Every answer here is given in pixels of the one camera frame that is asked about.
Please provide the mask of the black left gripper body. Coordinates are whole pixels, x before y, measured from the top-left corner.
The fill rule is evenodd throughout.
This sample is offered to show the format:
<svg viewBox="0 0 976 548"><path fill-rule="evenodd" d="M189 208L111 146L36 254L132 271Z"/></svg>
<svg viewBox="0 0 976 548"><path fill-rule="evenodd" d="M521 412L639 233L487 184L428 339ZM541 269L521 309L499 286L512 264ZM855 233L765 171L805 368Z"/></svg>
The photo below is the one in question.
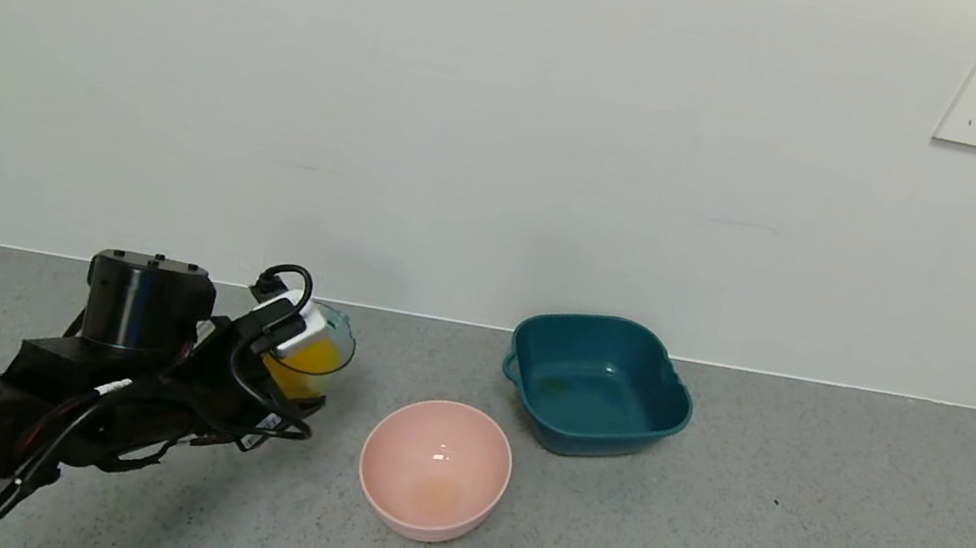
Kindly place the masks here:
<svg viewBox="0 0 976 548"><path fill-rule="evenodd" d="M293 439L295 425L279 415L284 391L266 368L271 333L226 316L196 323L195 345L177 362L172 395L196 417L210 443L248 452L269 438Z"/></svg>

